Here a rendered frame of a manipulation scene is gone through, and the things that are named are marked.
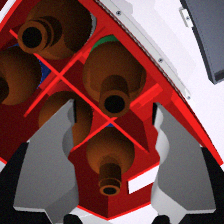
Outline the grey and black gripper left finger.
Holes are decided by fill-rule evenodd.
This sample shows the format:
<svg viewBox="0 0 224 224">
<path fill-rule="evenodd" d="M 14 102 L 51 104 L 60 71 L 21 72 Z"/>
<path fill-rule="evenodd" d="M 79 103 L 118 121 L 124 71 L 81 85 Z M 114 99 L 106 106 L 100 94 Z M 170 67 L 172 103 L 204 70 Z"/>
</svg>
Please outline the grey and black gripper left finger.
<svg viewBox="0 0 224 224">
<path fill-rule="evenodd" d="M 70 99 L 12 155 L 0 172 L 0 224 L 63 224 L 78 206 L 68 160 L 75 123 L 76 100 Z"/>
</svg>

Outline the black shallow tray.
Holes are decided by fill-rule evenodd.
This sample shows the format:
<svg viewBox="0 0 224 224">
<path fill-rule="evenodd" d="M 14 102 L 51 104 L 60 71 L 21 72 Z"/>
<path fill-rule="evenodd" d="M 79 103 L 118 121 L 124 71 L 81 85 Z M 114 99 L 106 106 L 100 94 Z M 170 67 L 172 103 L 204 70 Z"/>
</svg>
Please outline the black shallow tray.
<svg viewBox="0 0 224 224">
<path fill-rule="evenodd" d="M 180 2 L 192 21 L 208 79 L 216 85 L 224 81 L 224 0 Z"/>
</svg>

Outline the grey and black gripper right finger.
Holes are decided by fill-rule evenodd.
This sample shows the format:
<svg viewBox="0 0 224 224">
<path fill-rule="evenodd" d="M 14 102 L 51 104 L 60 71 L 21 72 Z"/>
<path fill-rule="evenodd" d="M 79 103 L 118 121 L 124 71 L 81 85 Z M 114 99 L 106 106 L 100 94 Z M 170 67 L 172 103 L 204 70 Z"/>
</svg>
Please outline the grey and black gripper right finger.
<svg viewBox="0 0 224 224">
<path fill-rule="evenodd" d="M 157 216 L 167 215 L 170 224 L 224 224 L 224 171 L 209 149 L 159 102 L 153 102 L 152 125 L 159 131 L 150 202 Z"/>
</svg>

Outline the dark red plastic crate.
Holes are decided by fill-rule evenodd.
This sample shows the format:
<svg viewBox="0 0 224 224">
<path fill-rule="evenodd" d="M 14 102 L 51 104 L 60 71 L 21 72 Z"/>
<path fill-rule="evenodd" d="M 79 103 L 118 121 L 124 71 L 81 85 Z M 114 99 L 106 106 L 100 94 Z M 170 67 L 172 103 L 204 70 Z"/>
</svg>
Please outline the dark red plastic crate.
<svg viewBox="0 0 224 224">
<path fill-rule="evenodd" d="M 39 1 L 41 0 L 15 1 L 0 23 L 0 52 L 18 43 L 18 31 L 25 24 L 30 10 Z M 54 73 L 51 72 L 26 101 L 17 105 L 0 104 L 0 161 L 7 164 L 21 143 L 27 142 L 39 130 L 39 112 L 56 84 L 62 79 L 95 109 L 89 135 L 81 144 L 73 147 L 68 156 L 68 160 L 74 165 L 78 184 L 77 207 L 108 221 L 151 204 L 153 182 L 129 194 L 129 181 L 158 166 L 160 162 L 159 153 L 155 149 L 158 131 L 152 125 L 153 102 L 159 102 L 202 147 L 207 147 L 220 166 L 224 162 L 182 93 L 179 93 L 173 81 L 156 60 L 147 54 L 149 52 L 140 45 L 136 37 L 121 25 L 123 23 L 110 13 L 102 2 L 78 1 L 97 18 L 97 26 L 91 36 L 93 38 L 90 38 L 87 41 L 89 44 L 86 43 L 79 52 L 62 60 L 50 60 L 34 54 Z M 147 71 L 146 83 L 141 94 L 131 102 L 129 111 L 118 118 L 108 117 L 101 112 L 99 103 L 87 93 L 82 81 L 83 66 L 92 47 L 97 40 L 109 34 L 113 34 Z M 42 90 L 44 91 L 41 93 Z M 115 196 L 100 193 L 99 174 L 90 167 L 86 156 L 88 139 L 110 123 L 134 142 L 135 148 L 134 162 L 131 168 L 121 175 L 122 186 L 120 193 Z"/>
</svg>

